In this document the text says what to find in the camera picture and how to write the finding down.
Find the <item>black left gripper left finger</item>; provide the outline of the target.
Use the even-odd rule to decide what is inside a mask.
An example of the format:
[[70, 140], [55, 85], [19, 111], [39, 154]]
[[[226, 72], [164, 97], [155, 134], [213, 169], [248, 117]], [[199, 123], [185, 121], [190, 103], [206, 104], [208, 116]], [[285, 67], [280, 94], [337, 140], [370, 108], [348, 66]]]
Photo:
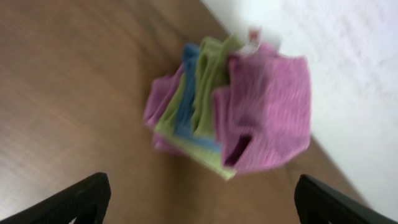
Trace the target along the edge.
[[59, 193], [1, 220], [1, 224], [102, 224], [111, 198], [107, 174], [97, 172]]

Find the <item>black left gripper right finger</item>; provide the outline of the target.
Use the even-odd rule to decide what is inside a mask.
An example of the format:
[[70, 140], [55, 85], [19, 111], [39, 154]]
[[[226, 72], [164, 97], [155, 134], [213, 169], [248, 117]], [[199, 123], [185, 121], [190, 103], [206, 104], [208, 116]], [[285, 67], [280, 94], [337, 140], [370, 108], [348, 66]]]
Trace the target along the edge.
[[306, 174], [297, 182], [294, 201], [301, 224], [397, 224]]

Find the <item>purple microfiber cloth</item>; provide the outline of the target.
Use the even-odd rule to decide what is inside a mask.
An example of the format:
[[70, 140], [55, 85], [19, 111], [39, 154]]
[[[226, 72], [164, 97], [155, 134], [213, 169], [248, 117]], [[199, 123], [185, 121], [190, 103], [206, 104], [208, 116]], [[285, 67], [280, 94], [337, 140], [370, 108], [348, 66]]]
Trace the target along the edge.
[[311, 81], [305, 57], [279, 54], [266, 42], [232, 55], [230, 83], [213, 91], [221, 163], [239, 173], [273, 169], [310, 144]]

